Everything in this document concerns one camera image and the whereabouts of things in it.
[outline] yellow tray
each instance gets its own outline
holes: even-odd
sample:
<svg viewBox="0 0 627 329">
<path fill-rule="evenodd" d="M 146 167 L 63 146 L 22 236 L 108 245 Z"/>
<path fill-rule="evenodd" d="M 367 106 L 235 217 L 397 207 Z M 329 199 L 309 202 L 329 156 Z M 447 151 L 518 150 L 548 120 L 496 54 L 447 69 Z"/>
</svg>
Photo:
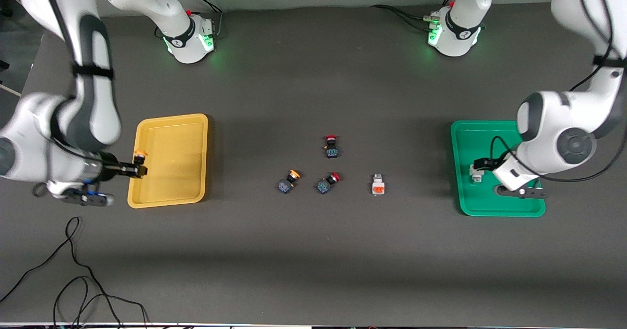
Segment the yellow tray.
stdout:
<svg viewBox="0 0 627 329">
<path fill-rule="evenodd" d="M 143 120 L 135 150 L 148 153 L 148 175 L 130 179 L 128 204 L 147 208 L 199 202 L 205 192 L 208 132 L 203 114 Z"/>
</svg>

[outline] white robotic arm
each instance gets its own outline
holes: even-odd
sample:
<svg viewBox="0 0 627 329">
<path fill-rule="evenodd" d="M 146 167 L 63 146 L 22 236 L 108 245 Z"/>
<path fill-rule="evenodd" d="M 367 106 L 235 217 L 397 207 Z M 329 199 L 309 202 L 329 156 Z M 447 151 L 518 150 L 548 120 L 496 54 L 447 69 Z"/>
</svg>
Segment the white robotic arm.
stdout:
<svg viewBox="0 0 627 329">
<path fill-rule="evenodd" d="M 581 1 L 552 0 L 551 10 L 563 26 L 593 43 L 594 64 L 601 68 L 587 91 L 540 91 L 522 103 L 517 126 L 524 141 L 515 155 L 510 154 L 494 170 L 508 190 L 516 190 L 539 175 L 585 163 L 596 150 L 596 139 L 607 135 L 623 117 L 627 0 L 583 0 L 585 8 Z"/>
<path fill-rule="evenodd" d="M 181 63 L 197 63 L 213 51 L 213 23 L 188 15 L 178 0 L 108 0 L 120 10 L 148 16 L 163 32 L 168 51 Z"/>
<path fill-rule="evenodd" d="M 107 30 L 96 0 L 22 0 L 25 9 L 58 35 L 72 58 L 75 93 L 25 95 L 0 131 L 0 176 L 43 182 L 65 202 L 106 206 L 112 196 L 98 185 L 115 175 L 141 177 L 145 153 L 119 163 L 101 149 L 114 143 L 121 124 Z"/>
<path fill-rule="evenodd" d="M 452 7 L 444 5 L 432 12 L 432 17 L 439 17 L 439 25 L 427 43 L 447 56 L 466 54 L 477 42 L 479 25 L 491 5 L 492 0 L 455 0 Z"/>
</svg>

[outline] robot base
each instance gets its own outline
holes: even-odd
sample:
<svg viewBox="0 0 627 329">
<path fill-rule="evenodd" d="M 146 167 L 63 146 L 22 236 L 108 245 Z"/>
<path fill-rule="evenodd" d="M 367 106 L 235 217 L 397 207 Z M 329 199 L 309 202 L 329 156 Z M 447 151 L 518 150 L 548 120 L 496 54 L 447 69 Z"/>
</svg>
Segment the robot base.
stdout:
<svg viewBox="0 0 627 329">
<path fill-rule="evenodd" d="M 439 17 L 439 19 L 443 20 L 450 9 L 451 8 L 449 6 L 442 7 L 441 9 L 432 12 L 431 16 Z M 427 43 L 435 47 L 437 51 L 441 52 L 441 54 L 451 57 L 459 57 L 466 54 L 468 50 L 470 50 L 470 47 L 477 43 L 477 36 L 479 36 L 480 31 L 481 28 L 479 28 L 475 34 L 468 37 L 468 39 L 459 40 L 457 39 L 457 36 L 455 36 L 455 33 L 449 30 L 446 24 L 441 21 L 441 23 L 437 25 L 434 32 L 429 33 Z"/>
<path fill-rule="evenodd" d="M 174 55 L 177 61 L 184 64 L 193 64 L 201 61 L 215 48 L 213 23 L 211 19 L 204 19 L 199 15 L 191 15 L 190 18 L 195 23 L 195 33 L 185 46 L 171 46 L 168 41 L 164 39 L 166 45 L 168 45 L 168 51 Z"/>
</svg>

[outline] dark gray table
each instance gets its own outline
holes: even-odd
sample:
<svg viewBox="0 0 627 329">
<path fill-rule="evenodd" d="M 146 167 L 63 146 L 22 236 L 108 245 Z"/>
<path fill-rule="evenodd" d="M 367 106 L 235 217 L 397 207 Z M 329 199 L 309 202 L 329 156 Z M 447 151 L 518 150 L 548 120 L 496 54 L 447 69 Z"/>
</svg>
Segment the dark gray table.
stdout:
<svg viewBox="0 0 627 329">
<path fill-rule="evenodd" d="M 626 159 L 591 182 L 547 182 L 538 219 L 457 211 L 450 123 L 513 119 L 533 91 L 566 90 L 590 71 L 591 46 L 547 4 L 498 5 L 485 22 L 477 46 L 451 59 L 384 10 L 232 12 L 217 52 L 182 65 L 148 18 L 107 19 L 124 125 L 111 151 L 130 157 L 143 119 L 211 115 L 211 197 L 133 210 L 119 178 L 103 186 L 118 203 L 88 209 L 0 180 L 1 291 L 80 215 L 79 258 L 154 322 L 627 327 Z M 67 63 L 46 35 L 24 92 L 64 92 Z M 603 166 L 619 131 L 562 176 Z M 339 135 L 340 159 L 323 158 L 327 134 Z M 304 177 L 281 195 L 291 168 Z M 332 170 L 344 180 L 318 195 Z M 385 196 L 369 195 L 373 173 L 385 175 Z M 54 297 L 82 273 L 64 250 L 0 305 L 2 322 L 51 320 Z M 70 290 L 61 307 L 72 318 L 82 290 Z M 102 302 L 89 320 L 112 322 Z"/>
</svg>

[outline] green indicator light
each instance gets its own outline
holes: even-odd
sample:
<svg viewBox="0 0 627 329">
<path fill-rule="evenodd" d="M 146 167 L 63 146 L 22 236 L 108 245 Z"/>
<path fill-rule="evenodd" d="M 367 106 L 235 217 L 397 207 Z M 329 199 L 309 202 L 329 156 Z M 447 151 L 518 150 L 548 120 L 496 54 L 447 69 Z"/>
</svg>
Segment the green indicator light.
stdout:
<svg viewBox="0 0 627 329">
<path fill-rule="evenodd" d="M 475 45 L 477 43 L 477 39 L 479 39 L 479 32 L 481 32 L 481 26 L 477 29 L 477 35 L 475 35 L 475 39 L 472 41 L 473 45 Z"/>
<path fill-rule="evenodd" d="M 198 37 L 201 40 L 202 46 L 204 47 L 206 51 L 209 52 L 213 50 L 213 42 L 212 42 L 211 36 L 198 34 Z"/>
<path fill-rule="evenodd" d="M 170 43 L 168 43 L 168 41 L 166 40 L 166 37 L 163 37 L 163 42 L 166 43 L 166 46 L 168 47 L 168 52 L 172 54 L 172 49 L 170 48 Z"/>
<path fill-rule="evenodd" d="M 437 41 L 439 40 L 439 35 L 442 33 L 442 26 L 441 25 L 437 25 L 437 28 L 432 29 L 432 34 L 429 35 L 429 44 L 435 45 L 437 44 Z"/>
</svg>

